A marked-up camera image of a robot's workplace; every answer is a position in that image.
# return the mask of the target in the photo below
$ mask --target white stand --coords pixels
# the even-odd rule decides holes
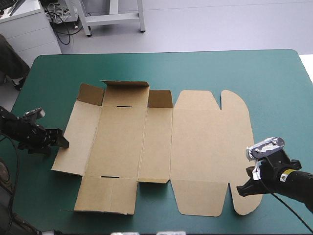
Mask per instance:
[[[87,16],[82,0],[74,0],[82,22],[83,29],[87,36],[91,36],[90,26],[94,25],[107,25],[107,24],[120,24],[120,23],[133,23],[140,22],[140,31],[145,32],[145,22],[143,17],[142,0],[137,0],[138,12],[137,13],[118,13],[118,0],[110,0],[110,14],[101,16]]]

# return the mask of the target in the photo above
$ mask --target box flap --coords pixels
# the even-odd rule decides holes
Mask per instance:
[[[173,108],[171,91],[149,91],[149,108]]]
[[[109,81],[109,80],[101,80],[108,86],[143,86],[148,87],[148,82],[145,81]]]
[[[166,183],[170,178],[173,109],[148,108],[138,181]]]
[[[248,180],[242,169],[251,165],[245,157],[246,147],[251,145],[253,133],[249,112],[239,96],[223,91],[220,110],[210,92],[182,91],[173,111],[171,155],[171,181],[174,182],[179,211],[194,215],[219,215],[223,205],[217,207],[209,202],[224,198],[224,187],[228,183],[232,187]],[[206,190],[210,184],[216,183],[219,186],[211,189],[218,189],[215,193],[199,192],[199,196],[194,197],[190,192],[195,185],[203,185],[202,189]],[[254,210],[262,198],[260,195],[240,197],[236,188],[231,192],[234,208],[239,214]],[[198,201],[207,205],[206,211],[201,207],[189,211],[186,203],[195,205]]]
[[[203,216],[222,213],[227,183],[186,180],[171,180],[171,183],[180,213]]]
[[[101,106],[75,102],[64,133],[69,148],[59,148],[52,170],[81,176],[85,174],[100,114]]]
[[[147,108],[149,86],[141,85],[143,82],[107,82],[108,85],[104,94],[104,106],[114,107],[135,107]]]
[[[174,109],[220,110],[210,91],[181,91]]]
[[[104,89],[82,83],[79,88],[77,100],[94,105],[102,104]]]
[[[83,177],[74,210],[134,214],[136,194],[134,179]]]

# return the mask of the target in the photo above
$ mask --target gray floor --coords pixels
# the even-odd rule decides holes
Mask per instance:
[[[105,0],[84,1],[92,15],[107,11]],[[313,0],[143,0],[143,7],[145,33],[138,23],[95,26],[92,37],[81,31],[70,45],[60,44],[62,53],[289,48],[313,54]],[[120,13],[136,9],[136,0],[120,0]],[[11,110],[17,95],[11,83],[1,86],[0,106]]]

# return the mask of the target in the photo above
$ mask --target cardboard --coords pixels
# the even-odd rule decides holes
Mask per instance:
[[[239,96],[222,92],[220,110],[211,92],[182,91],[173,108],[170,91],[147,82],[82,84],[52,170],[81,175],[75,211],[134,214],[138,182],[171,179],[182,214],[221,214],[228,183],[239,214],[261,196],[240,197],[247,181],[245,157],[253,145],[249,113]]]

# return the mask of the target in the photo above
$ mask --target black cable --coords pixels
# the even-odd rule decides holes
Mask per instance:
[[[76,32],[74,33],[70,33],[70,35],[75,35],[76,33],[79,33],[81,30],[83,29],[83,27],[81,26],[79,30],[77,30]],[[67,33],[62,33],[62,32],[59,32],[59,31],[55,31],[56,33],[59,33],[59,34],[64,34],[64,35],[68,35]]]
[[[44,8],[45,8],[45,13],[47,13],[47,14],[50,16],[52,29],[53,29],[53,31],[56,32],[56,35],[57,35],[58,39],[60,40],[60,42],[61,42],[62,44],[68,45],[68,44],[70,43],[70,34],[69,34],[69,30],[68,30],[68,27],[67,27],[66,23],[63,21],[63,19],[61,18],[60,15],[58,15],[58,14],[52,12],[52,11],[48,11],[47,7],[44,7]],[[54,14],[55,17],[59,17],[60,20],[61,20],[61,22],[64,24],[65,28],[67,29],[68,43],[64,43],[64,42],[61,40],[61,38],[60,38],[60,36],[59,36],[59,33],[55,30],[55,27],[54,27],[54,25],[53,25],[53,18],[52,18],[52,16],[51,16],[51,14]]]
[[[14,187],[13,187],[13,190],[12,190],[12,196],[11,196],[11,199],[10,199],[10,202],[9,202],[9,205],[8,205],[8,209],[9,209],[9,214],[10,214],[10,223],[8,225],[8,228],[5,232],[5,234],[10,231],[11,229],[11,225],[12,225],[12,222],[13,222],[13,219],[14,219],[14,216],[13,216],[13,212],[12,212],[12,207],[13,207],[13,201],[14,201],[14,197],[15,197],[15,193],[16,193],[16,188],[18,186],[18,180],[19,180],[19,174],[20,174],[20,156],[18,154],[18,149],[16,147],[16,145],[14,144],[13,140],[7,136],[6,134],[0,132],[0,135],[4,136],[4,138],[1,139],[4,140],[5,138],[9,139],[11,144],[13,145],[14,147],[14,150],[15,150],[15,154],[16,154],[16,173],[15,173],[15,181],[14,181]]]
[[[264,182],[260,179],[260,182],[262,186],[273,196],[275,197],[278,201],[280,201],[285,207],[287,207],[303,224],[307,229],[313,234],[313,230],[308,226],[308,224],[295,212],[286,202],[284,202],[281,198],[276,196],[265,184]]]

